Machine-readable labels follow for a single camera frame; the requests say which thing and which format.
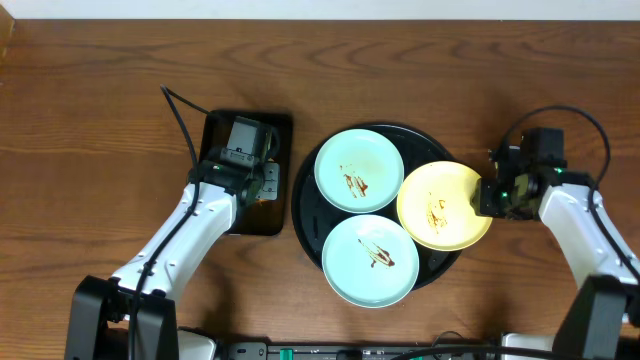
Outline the yellow plate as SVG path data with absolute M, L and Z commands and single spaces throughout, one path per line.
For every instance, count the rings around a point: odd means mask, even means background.
M 452 161 L 418 167 L 404 180 L 396 200 L 400 224 L 418 244 L 458 251 L 480 240 L 492 219 L 475 213 L 471 199 L 480 175 Z

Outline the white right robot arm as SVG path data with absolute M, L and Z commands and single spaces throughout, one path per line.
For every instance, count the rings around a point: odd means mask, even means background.
M 555 335 L 506 334 L 501 358 L 638 358 L 638 340 L 622 336 L 621 328 L 639 324 L 639 260 L 608 217 L 596 182 L 568 171 L 559 145 L 502 145 L 491 159 L 497 175 L 477 182 L 475 212 L 540 221 L 578 285 Z

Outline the mint plate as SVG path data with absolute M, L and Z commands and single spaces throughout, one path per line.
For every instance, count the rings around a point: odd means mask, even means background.
M 330 137 L 314 163 L 314 179 L 324 199 L 354 214 L 378 211 L 395 199 L 404 181 L 404 161 L 385 136 L 349 129 Z
M 331 288 L 364 308 L 383 308 L 402 300 L 420 270 L 416 245 L 404 228 L 372 214 L 350 217 L 331 230 L 321 260 Z

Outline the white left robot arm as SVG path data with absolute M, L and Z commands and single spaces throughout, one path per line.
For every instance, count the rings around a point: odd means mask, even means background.
M 86 276 L 71 305 L 67 359 L 213 359 L 217 344 L 178 327 L 176 307 L 214 243 L 245 208 L 279 196 L 280 170 L 225 149 L 190 173 L 182 197 L 151 240 L 108 279 Z

